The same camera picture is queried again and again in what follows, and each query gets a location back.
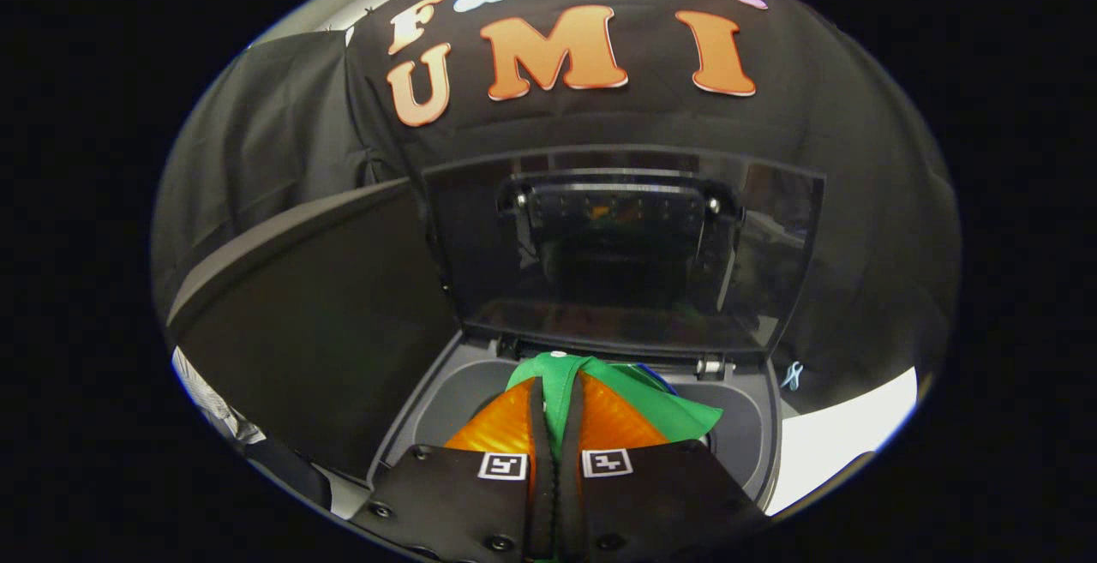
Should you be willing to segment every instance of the open lid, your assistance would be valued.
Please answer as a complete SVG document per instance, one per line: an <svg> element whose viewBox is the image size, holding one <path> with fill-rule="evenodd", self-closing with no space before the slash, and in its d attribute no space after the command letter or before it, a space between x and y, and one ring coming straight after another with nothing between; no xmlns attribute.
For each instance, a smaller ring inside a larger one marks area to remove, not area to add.
<svg viewBox="0 0 1097 563"><path fill-rule="evenodd" d="M823 179L697 149L552 148L423 172L463 328L576 350L764 359Z"/></svg>

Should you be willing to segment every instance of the white floor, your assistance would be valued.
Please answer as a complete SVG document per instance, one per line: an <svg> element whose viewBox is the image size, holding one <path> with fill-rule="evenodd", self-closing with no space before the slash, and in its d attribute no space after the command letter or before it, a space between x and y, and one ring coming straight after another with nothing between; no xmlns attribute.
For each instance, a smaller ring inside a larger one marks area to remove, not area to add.
<svg viewBox="0 0 1097 563"><path fill-rule="evenodd" d="M883 447L911 415L917 394L912 368L853 399L783 418L781 465L766 514L773 516L818 488L858 455Z"/></svg>

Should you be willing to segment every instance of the screw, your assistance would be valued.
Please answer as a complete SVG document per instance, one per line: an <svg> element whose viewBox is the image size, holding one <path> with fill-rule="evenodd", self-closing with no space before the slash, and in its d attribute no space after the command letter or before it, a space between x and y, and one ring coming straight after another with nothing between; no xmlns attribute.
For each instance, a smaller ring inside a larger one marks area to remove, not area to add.
<svg viewBox="0 0 1097 563"><path fill-rule="evenodd" d="M600 537L598 541L595 542L595 545L598 547L598 550L617 550L624 545L624 540L621 539L620 536L609 533Z"/></svg>
<svg viewBox="0 0 1097 563"><path fill-rule="evenodd" d="M392 518L393 516L393 510L383 503L375 503L371 505L370 511L372 511L373 516L376 516L377 518Z"/></svg>
<svg viewBox="0 0 1097 563"><path fill-rule="evenodd" d="M491 536L487 540L487 547L496 552L507 552L508 550L514 548L514 542L502 536Z"/></svg>

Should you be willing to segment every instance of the black panel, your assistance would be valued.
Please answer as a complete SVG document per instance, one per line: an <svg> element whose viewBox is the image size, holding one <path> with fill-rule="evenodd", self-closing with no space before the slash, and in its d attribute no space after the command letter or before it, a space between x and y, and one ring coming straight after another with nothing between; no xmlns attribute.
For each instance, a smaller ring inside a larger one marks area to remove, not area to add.
<svg viewBox="0 0 1097 563"><path fill-rule="evenodd" d="M412 446L351 522L442 561L519 563L529 465L522 480L483 478L486 455Z"/></svg>
<svg viewBox="0 0 1097 563"><path fill-rule="evenodd" d="M583 478L592 563L689 559L768 521L700 441L625 453L630 473ZM604 455L607 465L624 460L620 452ZM596 454L592 464L599 458ZM627 465L614 464L613 469L623 471L623 466Z"/></svg>
<svg viewBox="0 0 1097 563"><path fill-rule="evenodd" d="M423 235L406 185L355 199L237 257L170 325L229 405L364 478L456 331Z"/></svg>

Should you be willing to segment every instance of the blue object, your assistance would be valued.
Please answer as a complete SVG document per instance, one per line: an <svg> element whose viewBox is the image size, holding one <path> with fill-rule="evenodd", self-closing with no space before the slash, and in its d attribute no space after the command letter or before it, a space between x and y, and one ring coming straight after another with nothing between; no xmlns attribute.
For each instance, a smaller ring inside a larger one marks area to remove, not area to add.
<svg viewBox="0 0 1097 563"><path fill-rule="evenodd" d="M652 376L654 376L654 379L656 381L658 381L659 383L661 383L663 386L667 389L667 392L670 392L675 396L678 395L678 392L676 392L675 389L671 387L670 384L667 383L667 381L665 379L663 379L661 376L659 376L658 374L656 374L656 372L654 370L647 368L646 365L644 365L642 363L637 363L636 367L640 368L640 370L643 370L644 372L646 372L647 374L651 374Z"/></svg>
<svg viewBox="0 0 1097 563"><path fill-rule="evenodd" d="M800 387L800 372L803 371L804 364L800 362L792 362L792 365L789 367L789 370L784 375L784 383L781 383L781 387L788 385L790 391L795 392Z"/></svg>

